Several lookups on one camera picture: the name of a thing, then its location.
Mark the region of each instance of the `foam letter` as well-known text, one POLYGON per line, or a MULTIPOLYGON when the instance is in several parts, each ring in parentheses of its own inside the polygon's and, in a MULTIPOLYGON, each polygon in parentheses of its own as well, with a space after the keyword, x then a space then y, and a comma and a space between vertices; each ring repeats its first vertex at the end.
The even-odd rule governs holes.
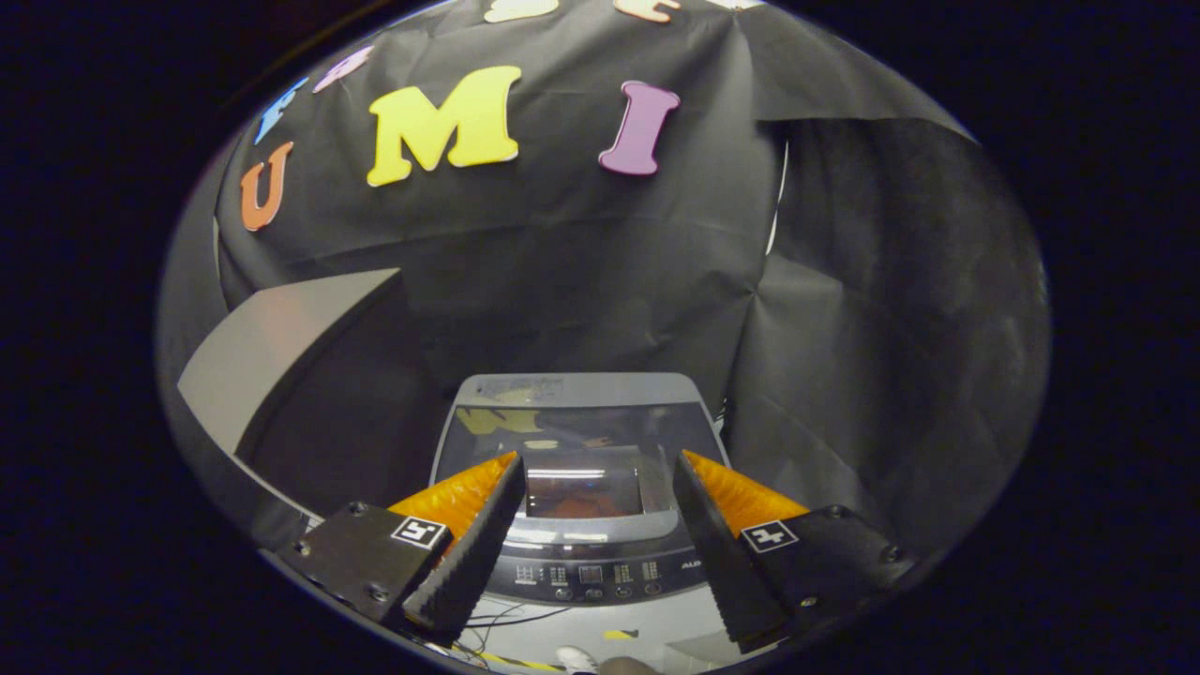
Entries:
POLYGON ((641 82, 626 82, 620 91, 629 98, 617 142, 600 153, 600 166, 617 173, 649 175, 659 169, 654 144, 667 113, 679 107, 679 96, 641 82))
POLYGON ((379 117, 376 165, 367 184, 386 185, 408 178, 413 163, 400 156, 401 142, 425 171, 433 171, 450 135, 458 130, 446 160, 456 167, 506 162, 517 156, 509 138, 509 86, 521 77, 516 66, 494 66, 468 73, 436 108, 415 86, 406 86, 377 98, 370 110, 379 117))
POLYGON ((484 14, 490 24, 527 19, 548 14, 558 8, 558 0, 496 0, 492 10, 484 14))
POLYGON ((263 163, 259 162, 241 177, 241 223, 246 229, 257 232, 275 220, 275 215, 280 213, 280 204, 283 201, 283 167, 293 145, 294 143, 288 141, 268 157, 266 161, 271 165, 271 184, 266 192, 266 203, 262 207, 258 205, 258 177, 263 173, 263 163))
POLYGON ((679 4, 674 0, 613 0, 613 6, 631 17, 665 24, 671 20, 671 14, 656 11, 654 7, 659 5, 666 5, 672 10, 679 8, 679 4))
POLYGON ((336 66, 329 68, 329 72, 325 73, 325 77, 320 78, 320 82, 317 83, 317 86, 313 88, 312 92, 317 94, 322 89, 358 70, 359 66, 367 62, 367 55, 371 54, 372 49, 374 49, 373 44, 371 47, 364 47, 362 49, 359 49, 358 52, 342 59, 336 66))
POLYGON ((266 108, 266 112, 263 113, 263 124, 258 127, 258 136, 254 137, 254 145, 258 145, 258 142, 263 139, 263 136, 266 136, 266 132, 275 126, 275 123, 280 121, 280 118, 283 117, 283 108, 287 108, 288 103, 296 97, 296 89, 304 86, 304 83, 306 82, 308 82, 307 77, 293 84, 292 89, 288 89, 287 94, 280 96, 278 101, 271 103, 270 108, 266 108))

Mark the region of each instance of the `white sneaker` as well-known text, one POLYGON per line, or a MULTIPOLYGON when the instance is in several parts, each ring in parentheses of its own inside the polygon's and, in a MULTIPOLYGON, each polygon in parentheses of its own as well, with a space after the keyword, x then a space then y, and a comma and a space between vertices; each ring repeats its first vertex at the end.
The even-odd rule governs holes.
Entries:
POLYGON ((580 647, 558 647, 554 650, 554 655, 558 656, 558 661, 566 667, 566 675, 575 675, 576 673, 594 674, 600 669, 600 667, 596 665, 595 659, 592 658, 592 655, 580 647))

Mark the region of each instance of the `control panel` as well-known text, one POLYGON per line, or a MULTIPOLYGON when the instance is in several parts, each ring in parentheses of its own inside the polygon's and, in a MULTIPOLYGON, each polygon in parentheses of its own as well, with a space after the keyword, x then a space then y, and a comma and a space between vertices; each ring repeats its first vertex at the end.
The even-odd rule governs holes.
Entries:
POLYGON ((706 581, 694 549, 608 561, 500 556, 487 592, 544 604, 623 604, 706 581))

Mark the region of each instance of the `screw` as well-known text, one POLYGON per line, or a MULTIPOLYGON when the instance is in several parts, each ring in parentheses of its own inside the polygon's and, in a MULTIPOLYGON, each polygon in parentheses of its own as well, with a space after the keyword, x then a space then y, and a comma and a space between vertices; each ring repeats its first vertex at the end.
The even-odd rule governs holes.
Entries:
POLYGON ((371 596, 377 603, 388 602, 388 589, 384 589, 379 584, 367 584, 367 595, 371 596))

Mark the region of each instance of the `orange letter u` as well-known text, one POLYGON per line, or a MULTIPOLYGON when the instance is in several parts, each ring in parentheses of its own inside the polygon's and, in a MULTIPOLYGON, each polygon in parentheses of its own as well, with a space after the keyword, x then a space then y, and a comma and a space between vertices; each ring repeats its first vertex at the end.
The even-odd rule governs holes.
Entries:
POLYGON ((293 145, 288 141, 266 159, 271 165, 271 185, 266 192, 266 203, 262 207, 258 205, 258 177, 263 173, 263 163, 259 162, 241 177, 241 222, 246 229, 257 232, 280 213, 280 203, 283 201, 283 167, 293 145))

